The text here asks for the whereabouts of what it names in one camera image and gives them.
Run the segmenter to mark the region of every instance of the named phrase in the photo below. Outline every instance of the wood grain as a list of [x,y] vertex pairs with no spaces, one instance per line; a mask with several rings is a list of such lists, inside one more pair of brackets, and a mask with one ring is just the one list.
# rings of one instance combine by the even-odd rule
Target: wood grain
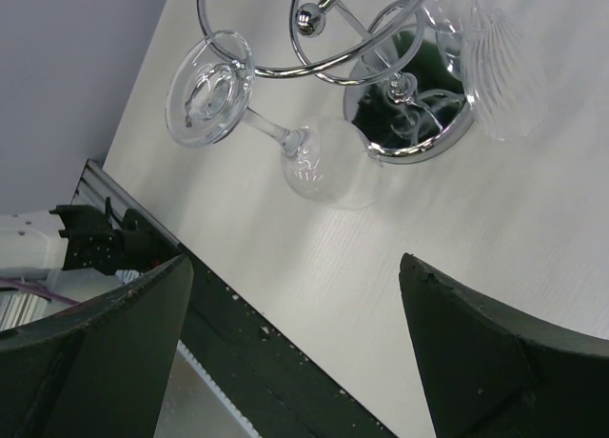
[[[438,158],[385,167],[370,209],[300,199],[283,180],[279,151],[247,127],[205,150],[171,142],[165,96],[201,39],[195,0],[167,0],[105,165],[399,436],[433,436],[400,300],[405,252],[513,307],[609,337],[604,0],[501,1],[542,47],[552,83],[543,129],[502,144],[474,127]],[[259,63],[295,64],[287,4],[210,0],[212,25],[242,32]],[[329,27],[315,55],[356,39],[341,30]],[[251,105],[297,126],[318,113],[340,116],[342,94],[316,78],[259,79]]]

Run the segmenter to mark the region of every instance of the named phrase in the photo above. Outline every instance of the glass stem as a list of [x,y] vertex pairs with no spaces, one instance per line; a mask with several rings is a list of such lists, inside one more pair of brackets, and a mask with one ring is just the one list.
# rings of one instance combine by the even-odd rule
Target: glass stem
[[294,155],[303,141],[303,135],[297,130],[285,129],[270,122],[252,108],[247,108],[244,122],[275,140],[288,157]]

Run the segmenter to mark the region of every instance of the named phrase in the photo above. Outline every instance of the gray wall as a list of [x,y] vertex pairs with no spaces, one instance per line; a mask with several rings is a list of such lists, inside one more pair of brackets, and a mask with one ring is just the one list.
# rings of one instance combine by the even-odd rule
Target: gray wall
[[165,1],[0,0],[0,214],[68,203],[103,160]]

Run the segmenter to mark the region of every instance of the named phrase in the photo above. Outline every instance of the cable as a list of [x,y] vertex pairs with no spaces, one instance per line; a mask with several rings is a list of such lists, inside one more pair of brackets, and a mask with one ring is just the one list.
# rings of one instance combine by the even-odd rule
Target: cable
[[21,281],[16,281],[14,279],[5,279],[0,278],[0,283],[9,286],[12,289],[17,289],[22,292],[32,293],[34,295],[38,295],[39,297],[46,298],[48,300],[55,300],[57,302],[63,303],[65,305],[78,305],[80,302],[76,300],[72,300],[71,298],[64,297],[63,295],[58,295],[49,291],[44,285],[35,282],[33,284],[24,284]]

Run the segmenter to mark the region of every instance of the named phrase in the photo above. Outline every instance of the wine glass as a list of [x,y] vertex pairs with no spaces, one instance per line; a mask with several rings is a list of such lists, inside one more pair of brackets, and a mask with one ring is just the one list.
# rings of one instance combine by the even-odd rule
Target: wine glass
[[422,9],[427,24],[436,34],[436,43],[445,67],[461,81],[463,36],[471,11],[469,0],[425,0]]
[[167,129],[178,144],[205,147],[246,122],[282,150],[285,180],[299,195],[341,209],[370,205],[381,178],[378,155],[339,118],[299,129],[278,126],[248,107],[255,67],[246,40],[219,30],[198,43],[178,68],[166,102]]
[[527,135],[547,112],[547,79],[523,30],[489,0],[473,9],[462,49],[467,101],[484,133],[497,140]]

